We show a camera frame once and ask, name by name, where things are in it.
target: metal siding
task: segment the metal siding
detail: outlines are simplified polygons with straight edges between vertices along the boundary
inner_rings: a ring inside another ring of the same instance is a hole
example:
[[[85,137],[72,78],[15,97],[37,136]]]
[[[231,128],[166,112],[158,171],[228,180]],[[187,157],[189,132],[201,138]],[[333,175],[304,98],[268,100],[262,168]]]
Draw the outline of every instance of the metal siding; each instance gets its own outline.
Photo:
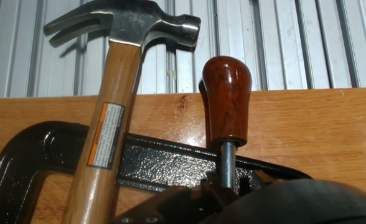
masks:
[[[0,1],[0,98],[97,95],[105,31],[52,48],[44,24],[90,0]],[[244,62],[252,89],[366,87],[366,0],[155,0],[202,19],[195,51],[148,49],[138,94],[199,92],[216,55]]]

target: metal shaft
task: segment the metal shaft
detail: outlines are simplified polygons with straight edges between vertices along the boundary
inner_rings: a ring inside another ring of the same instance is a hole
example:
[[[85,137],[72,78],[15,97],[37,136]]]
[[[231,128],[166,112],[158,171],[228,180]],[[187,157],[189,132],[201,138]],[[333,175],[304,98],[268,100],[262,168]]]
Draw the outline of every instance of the metal shaft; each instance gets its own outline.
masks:
[[[235,150],[234,142],[222,143],[221,180],[222,187],[235,189]]]

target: wooden board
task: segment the wooden board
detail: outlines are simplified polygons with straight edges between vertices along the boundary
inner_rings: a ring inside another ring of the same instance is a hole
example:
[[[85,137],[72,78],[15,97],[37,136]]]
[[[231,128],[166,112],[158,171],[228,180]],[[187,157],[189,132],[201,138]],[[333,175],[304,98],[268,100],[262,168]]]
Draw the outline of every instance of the wooden board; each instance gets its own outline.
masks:
[[[32,124],[88,125],[95,101],[95,96],[0,100],[0,152]],[[140,95],[129,131],[205,147],[206,125],[203,95]],[[253,92],[248,128],[248,144],[238,155],[366,189],[366,88]],[[52,175],[46,180],[32,223],[60,223],[71,179]],[[122,187],[116,212],[151,195]]]

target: wooden knob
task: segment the wooden knob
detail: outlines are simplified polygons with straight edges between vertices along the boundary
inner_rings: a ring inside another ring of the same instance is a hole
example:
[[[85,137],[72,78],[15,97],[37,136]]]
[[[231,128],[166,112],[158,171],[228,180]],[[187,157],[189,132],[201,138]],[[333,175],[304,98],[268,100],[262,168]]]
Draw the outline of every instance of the wooden knob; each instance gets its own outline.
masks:
[[[202,73],[207,90],[212,143],[233,141],[243,146],[248,134],[251,73],[232,57],[211,58]]]

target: black metal bracket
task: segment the black metal bracket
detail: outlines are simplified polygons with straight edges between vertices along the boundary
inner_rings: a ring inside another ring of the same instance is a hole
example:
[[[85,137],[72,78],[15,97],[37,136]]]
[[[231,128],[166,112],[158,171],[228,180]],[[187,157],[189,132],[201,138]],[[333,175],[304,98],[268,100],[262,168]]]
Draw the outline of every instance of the black metal bracket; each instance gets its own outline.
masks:
[[[0,223],[29,223],[42,185],[54,172],[74,175],[88,126],[49,121],[12,138],[0,154]],[[237,156],[240,195],[257,189],[253,170],[277,179],[310,179],[283,166]],[[135,134],[126,134],[118,183],[161,192],[169,186],[194,187],[218,171],[217,153]]]

